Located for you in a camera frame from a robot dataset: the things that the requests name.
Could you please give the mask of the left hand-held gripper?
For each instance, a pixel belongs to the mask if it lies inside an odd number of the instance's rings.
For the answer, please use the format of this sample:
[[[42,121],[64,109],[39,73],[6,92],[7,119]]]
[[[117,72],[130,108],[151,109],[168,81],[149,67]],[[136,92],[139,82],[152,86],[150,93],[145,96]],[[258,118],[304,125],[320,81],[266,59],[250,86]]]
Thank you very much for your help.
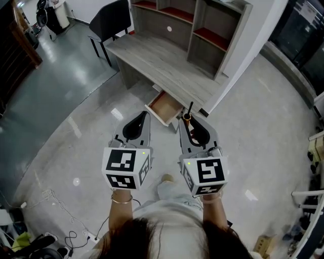
[[[140,190],[151,169],[150,114],[136,112],[116,127],[104,148],[102,174],[112,189]]]

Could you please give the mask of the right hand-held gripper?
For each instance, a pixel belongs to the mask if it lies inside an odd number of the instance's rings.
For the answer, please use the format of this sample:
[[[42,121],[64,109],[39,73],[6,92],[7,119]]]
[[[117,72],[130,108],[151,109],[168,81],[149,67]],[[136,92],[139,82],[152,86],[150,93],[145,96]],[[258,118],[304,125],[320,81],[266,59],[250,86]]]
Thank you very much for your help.
[[[210,124],[192,116],[190,125],[191,131],[186,120],[179,119],[181,175],[192,196],[218,193],[228,183],[228,158],[222,155],[217,132]]]

